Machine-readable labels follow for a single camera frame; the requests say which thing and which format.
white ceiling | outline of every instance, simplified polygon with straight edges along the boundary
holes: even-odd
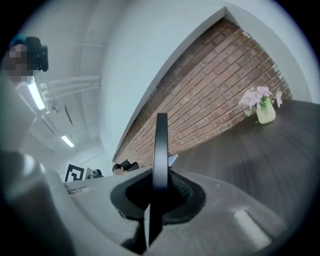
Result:
[[[105,46],[128,1],[53,0],[26,22],[21,32],[40,38],[41,44],[48,46],[49,69],[35,76],[40,92],[44,82],[101,75]],[[98,138],[100,88],[57,98],[62,110],[66,106],[73,126],[67,118],[45,115],[46,109],[39,111],[26,86],[19,92],[39,115],[29,132],[44,147],[54,152],[68,150],[62,135],[76,147]]]

small potted plant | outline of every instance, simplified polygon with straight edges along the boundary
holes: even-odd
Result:
[[[244,113],[246,116],[250,116],[254,111],[258,117],[260,124],[267,124],[275,120],[276,112],[273,103],[277,102],[278,107],[282,104],[282,92],[278,89],[275,97],[272,97],[272,93],[267,86],[258,86],[250,88],[245,91],[239,104],[244,104],[249,107]]]

person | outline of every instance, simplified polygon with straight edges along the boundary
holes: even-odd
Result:
[[[48,47],[39,38],[16,35],[3,58],[3,68],[15,89],[32,81],[38,71],[49,69]]]
[[[130,163],[128,160],[125,160],[123,163],[116,163],[112,167],[112,172],[114,175],[124,175],[127,172],[131,172],[133,170],[139,169],[139,164],[137,162]]]

flower vase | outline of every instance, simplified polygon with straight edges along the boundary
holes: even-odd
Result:
[[[260,109],[256,110],[256,115],[260,124],[267,124],[275,120],[276,112],[274,107],[269,104],[268,106],[261,106]]]

artificial flower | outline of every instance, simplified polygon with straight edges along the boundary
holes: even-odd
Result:
[[[239,101],[239,104],[244,104],[249,107],[253,107],[255,104],[259,102],[260,99],[257,98],[254,88],[250,88],[249,90],[245,91],[244,95],[242,96],[242,99]]]
[[[278,88],[275,94],[275,99],[276,99],[276,103],[278,104],[278,108],[280,108],[280,105],[282,104],[281,96],[282,96],[282,91],[280,91]]]
[[[270,95],[272,95],[272,93],[269,91],[269,88],[268,86],[258,86],[256,88],[256,97],[261,99],[262,96],[266,96],[266,97],[269,97]]]

